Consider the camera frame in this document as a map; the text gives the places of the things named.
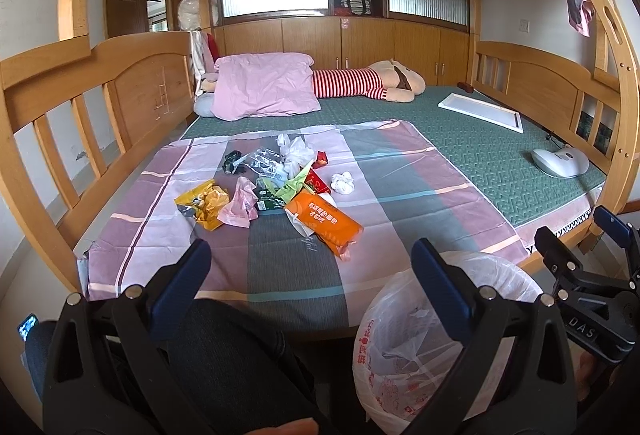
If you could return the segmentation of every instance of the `green mattress cover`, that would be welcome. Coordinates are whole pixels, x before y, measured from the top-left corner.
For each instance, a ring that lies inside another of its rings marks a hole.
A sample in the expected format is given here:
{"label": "green mattress cover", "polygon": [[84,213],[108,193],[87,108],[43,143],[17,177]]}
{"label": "green mattress cover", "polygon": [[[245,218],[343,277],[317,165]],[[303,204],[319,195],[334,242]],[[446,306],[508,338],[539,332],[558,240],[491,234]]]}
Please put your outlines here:
{"label": "green mattress cover", "polygon": [[[524,133],[438,107],[459,88],[430,86],[413,102],[399,103],[367,97],[321,99],[322,110],[285,117],[247,117],[234,122],[198,118],[184,138],[235,135],[247,131],[295,130],[318,124],[357,124],[402,119],[412,123],[438,150],[491,200],[514,227],[558,209],[604,182],[591,165],[575,179],[555,179],[537,169],[529,152],[558,148],[547,132],[523,118]],[[475,92],[471,97],[483,98]]]}

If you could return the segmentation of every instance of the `pink tissue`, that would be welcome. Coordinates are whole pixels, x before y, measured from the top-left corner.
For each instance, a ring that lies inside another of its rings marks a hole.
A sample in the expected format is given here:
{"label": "pink tissue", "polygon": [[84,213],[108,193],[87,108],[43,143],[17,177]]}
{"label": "pink tissue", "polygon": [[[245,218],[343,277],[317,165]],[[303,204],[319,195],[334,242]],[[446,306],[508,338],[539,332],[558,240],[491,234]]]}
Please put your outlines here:
{"label": "pink tissue", "polygon": [[254,193],[255,184],[246,177],[238,177],[236,193],[225,207],[223,207],[218,219],[220,222],[236,227],[249,227],[249,222],[258,218],[255,203],[258,197]]}

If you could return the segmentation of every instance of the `dark pants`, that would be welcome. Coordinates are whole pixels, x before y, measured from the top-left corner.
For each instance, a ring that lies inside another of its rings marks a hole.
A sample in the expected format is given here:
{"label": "dark pants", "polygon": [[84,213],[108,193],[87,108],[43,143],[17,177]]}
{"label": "dark pants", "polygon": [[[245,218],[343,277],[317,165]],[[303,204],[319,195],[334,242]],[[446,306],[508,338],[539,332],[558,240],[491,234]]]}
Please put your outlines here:
{"label": "dark pants", "polygon": [[[29,370],[40,397],[54,328],[55,322],[40,323],[26,341]],[[116,343],[111,346],[125,388],[135,388],[126,383],[130,373],[122,349]],[[178,335],[167,343],[167,352],[176,381],[221,435],[306,417],[316,419],[321,434],[338,433],[318,410],[313,377],[284,335],[249,314],[218,301],[196,300]]]}

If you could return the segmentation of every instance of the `red wrapper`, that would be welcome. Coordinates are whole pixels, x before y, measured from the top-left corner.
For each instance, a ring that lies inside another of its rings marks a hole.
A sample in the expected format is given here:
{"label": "red wrapper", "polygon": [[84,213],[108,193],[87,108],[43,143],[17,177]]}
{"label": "red wrapper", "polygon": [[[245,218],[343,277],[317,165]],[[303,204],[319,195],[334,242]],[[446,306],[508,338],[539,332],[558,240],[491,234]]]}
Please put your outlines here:
{"label": "red wrapper", "polygon": [[331,188],[327,186],[318,174],[312,169],[306,176],[305,184],[313,189],[316,193],[331,193]]}
{"label": "red wrapper", "polygon": [[317,170],[318,168],[321,168],[322,166],[326,166],[327,164],[329,164],[329,159],[326,157],[326,153],[324,151],[319,151],[318,157],[316,157],[316,162],[311,164],[311,167],[314,170]]}

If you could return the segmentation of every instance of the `yellow snack bag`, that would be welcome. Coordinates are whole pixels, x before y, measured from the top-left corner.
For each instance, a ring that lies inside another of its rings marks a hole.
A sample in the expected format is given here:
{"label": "yellow snack bag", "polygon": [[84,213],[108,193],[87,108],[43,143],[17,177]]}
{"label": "yellow snack bag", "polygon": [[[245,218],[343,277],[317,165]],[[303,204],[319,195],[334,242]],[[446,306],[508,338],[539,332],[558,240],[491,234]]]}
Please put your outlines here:
{"label": "yellow snack bag", "polygon": [[300,222],[312,229],[335,255],[345,259],[350,243],[362,232],[355,220],[321,196],[303,189],[285,206]]}
{"label": "yellow snack bag", "polygon": [[229,195],[213,179],[203,182],[174,200],[178,210],[187,218],[193,218],[207,231],[220,227],[220,209],[229,203]]}

